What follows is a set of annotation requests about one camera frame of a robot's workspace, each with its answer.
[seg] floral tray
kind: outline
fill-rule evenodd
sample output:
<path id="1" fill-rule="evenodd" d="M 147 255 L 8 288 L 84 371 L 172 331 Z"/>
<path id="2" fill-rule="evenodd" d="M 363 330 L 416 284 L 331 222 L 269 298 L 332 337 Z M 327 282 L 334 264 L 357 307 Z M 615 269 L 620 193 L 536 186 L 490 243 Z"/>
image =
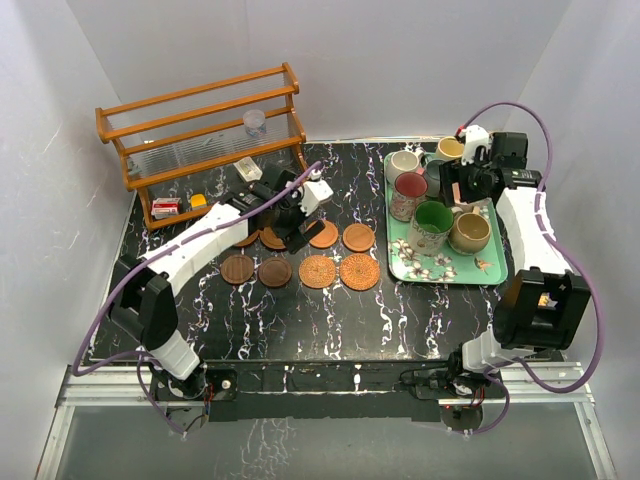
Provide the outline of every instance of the floral tray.
<path id="1" fill-rule="evenodd" d="M 391 154 L 384 159 L 385 169 L 390 156 Z M 386 180 L 385 184 L 389 269 L 394 277 L 406 282 L 466 285 L 498 285 L 507 278 L 507 261 L 492 203 L 480 210 L 491 223 L 491 239 L 481 252 L 476 255 L 460 255 L 445 243 L 437 255 L 429 257 L 414 252 L 407 243 L 409 223 L 400 222 L 389 213 L 393 187 Z"/>

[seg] yellow object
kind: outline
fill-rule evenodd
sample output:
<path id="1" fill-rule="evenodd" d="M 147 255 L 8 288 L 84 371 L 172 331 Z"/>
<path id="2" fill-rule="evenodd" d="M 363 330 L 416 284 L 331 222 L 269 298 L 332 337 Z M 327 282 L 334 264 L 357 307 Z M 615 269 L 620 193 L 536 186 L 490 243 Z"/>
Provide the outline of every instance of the yellow object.
<path id="1" fill-rule="evenodd" d="M 198 208 L 202 208 L 206 206 L 207 206 L 207 199 L 204 198 L 204 195 L 202 195 L 201 193 L 196 193 L 195 195 L 191 196 L 192 209 L 196 210 Z"/>

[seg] wooden coaster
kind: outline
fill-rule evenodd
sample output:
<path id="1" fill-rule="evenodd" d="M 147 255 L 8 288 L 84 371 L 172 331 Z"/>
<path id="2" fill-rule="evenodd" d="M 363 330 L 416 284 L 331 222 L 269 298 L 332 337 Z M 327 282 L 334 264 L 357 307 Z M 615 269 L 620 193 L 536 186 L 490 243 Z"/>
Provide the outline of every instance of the wooden coaster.
<path id="1" fill-rule="evenodd" d="M 220 266 L 220 274 L 227 283 L 241 285 L 253 276 L 253 260 L 246 255 L 231 255 Z"/>
<path id="2" fill-rule="evenodd" d="M 380 265 L 369 255 L 349 255 L 340 264 L 340 279 L 352 290 L 369 290 L 380 280 Z"/>
<path id="3" fill-rule="evenodd" d="M 309 288 L 326 288 L 336 278 L 336 266 L 328 257 L 312 255 L 302 261 L 298 275 L 300 281 Z"/>
<path id="4" fill-rule="evenodd" d="M 249 245 L 251 245 L 253 242 L 256 241 L 256 238 L 258 238 L 258 235 L 260 235 L 260 230 L 256 230 L 241 242 L 236 243 L 234 247 L 238 247 L 238 248 L 248 247 Z"/>
<path id="5" fill-rule="evenodd" d="M 354 223 L 345 229 L 342 242 L 352 252 L 366 252 L 376 242 L 376 234 L 367 225 Z"/>
<path id="6" fill-rule="evenodd" d="M 267 258 L 258 267 L 258 278 L 267 287 L 279 288 L 291 279 L 291 264 L 284 258 Z"/>
<path id="7" fill-rule="evenodd" d="M 285 250 L 287 248 L 284 246 L 284 243 L 282 243 L 282 240 L 276 236 L 271 227 L 260 231 L 260 241 L 265 247 L 271 250 Z"/>
<path id="8" fill-rule="evenodd" d="M 312 247 L 329 248 L 331 245 L 338 241 L 338 237 L 340 236 L 340 234 L 338 233 L 338 227 L 336 227 L 329 220 L 323 220 L 323 222 L 324 230 L 313 237 L 309 242 Z M 309 225 L 309 228 L 313 227 L 315 223 L 316 222 L 313 222 L 311 225 Z"/>

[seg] dark brown coaster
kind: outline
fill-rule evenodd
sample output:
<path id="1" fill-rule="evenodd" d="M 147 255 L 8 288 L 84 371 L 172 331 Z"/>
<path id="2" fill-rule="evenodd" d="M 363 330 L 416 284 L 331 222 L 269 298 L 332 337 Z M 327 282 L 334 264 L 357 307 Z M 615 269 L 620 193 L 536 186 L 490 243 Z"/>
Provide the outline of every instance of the dark brown coaster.
<path id="1" fill-rule="evenodd" d="M 267 258 L 258 267 L 258 278 L 267 287 L 279 288 L 291 279 L 291 264 L 284 258 Z"/>
<path id="2" fill-rule="evenodd" d="M 352 290 L 369 290 L 380 280 L 380 265 L 369 255 L 349 255 L 340 264 L 340 279 Z"/>
<path id="3" fill-rule="evenodd" d="M 366 252 L 376 242 L 376 235 L 367 225 L 354 223 L 344 230 L 342 242 L 352 252 Z"/>
<path id="4" fill-rule="evenodd" d="M 253 260 L 246 255 L 231 255 L 220 266 L 220 274 L 227 283 L 241 285 L 253 276 Z"/>
<path id="5" fill-rule="evenodd" d="M 340 233 L 338 233 L 338 227 L 336 227 L 329 220 L 323 220 L 324 222 L 324 230 L 322 230 L 318 235 L 313 237 L 309 242 L 312 247 L 315 248 L 329 248 L 331 245 L 338 241 L 338 237 Z M 309 225 L 309 228 L 313 227 L 316 222 L 313 222 Z"/>
<path id="6" fill-rule="evenodd" d="M 271 227 L 267 227 L 260 232 L 260 241 L 271 250 L 284 250 L 286 248 L 282 240 L 271 230 Z"/>
<path id="7" fill-rule="evenodd" d="M 322 255 L 305 258 L 298 269 L 300 281 L 309 288 L 325 288 L 336 278 L 333 260 Z"/>
<path id="8" fill-rule="evenodd" d="M 253 242 L 256 241 L 256 239 L 258 238 L 258 235 L 260 235 L 260 230 L 256 230 L 241 242 L 236 243 L 234 247 L 238 247 L 238 248 L 248 247 L 249 245 L 251 245 Z"/>

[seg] wooden dish rack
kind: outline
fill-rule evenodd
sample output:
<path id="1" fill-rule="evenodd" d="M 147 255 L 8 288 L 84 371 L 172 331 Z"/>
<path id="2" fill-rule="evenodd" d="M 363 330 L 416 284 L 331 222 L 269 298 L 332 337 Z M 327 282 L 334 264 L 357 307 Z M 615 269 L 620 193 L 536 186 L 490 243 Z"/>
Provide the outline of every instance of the wooden dish rack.
<path id="1" fill-rule="evenodd" d="M 292 149 L 305 170 L 301 145 L 306 135 L 293 105 L 299 90 L 291 67 L 283 63 L 118 107 L 96 108 L 96 127 L 103 143 L 113 142 L 124 184 L 138 192 L 146 226 L 155 230 L 200 217 L 211 207 L 155 220 L 149 192 L 154 184 L 284 148 Z M 264 111 L 267 133 L 251 137 L 245 132 L 242 113 L 262 105 L 278 108 Z M 213 123 L 214 118 L 224 121 Z"/>

